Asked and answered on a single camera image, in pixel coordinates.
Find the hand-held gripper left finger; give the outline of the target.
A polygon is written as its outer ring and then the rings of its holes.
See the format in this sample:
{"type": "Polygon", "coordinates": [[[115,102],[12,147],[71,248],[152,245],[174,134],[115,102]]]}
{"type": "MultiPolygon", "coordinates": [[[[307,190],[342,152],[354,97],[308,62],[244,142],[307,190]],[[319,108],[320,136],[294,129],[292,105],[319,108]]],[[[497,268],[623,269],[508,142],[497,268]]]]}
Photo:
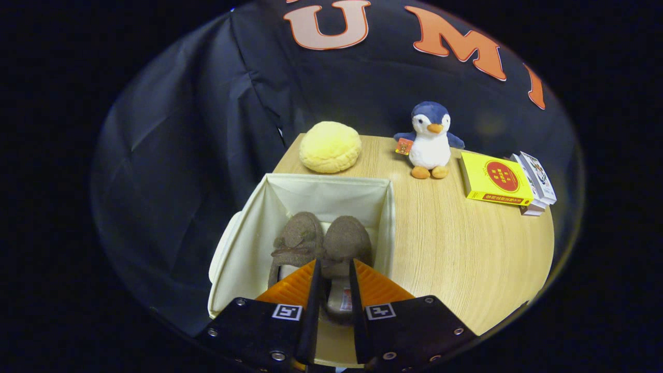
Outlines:
{"type": "Polygon", "coordinates": [[[211,354],[250,372],[296,372],[314,362],[322,286],[313,260],[255,299],[236,297],[196,336],[211,354]]]}

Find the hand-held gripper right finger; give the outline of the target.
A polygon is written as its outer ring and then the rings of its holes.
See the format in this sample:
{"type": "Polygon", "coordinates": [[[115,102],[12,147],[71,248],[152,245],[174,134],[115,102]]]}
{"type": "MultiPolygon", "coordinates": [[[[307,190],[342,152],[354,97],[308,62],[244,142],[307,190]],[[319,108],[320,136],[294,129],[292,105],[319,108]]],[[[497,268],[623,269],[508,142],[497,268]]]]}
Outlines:
{"type": "Polygon", "coordinates": [[[436,296],[415,297],[358,259],[350,286],[357,361],[368,371],[424,371],[478,342],[436,296]]]}

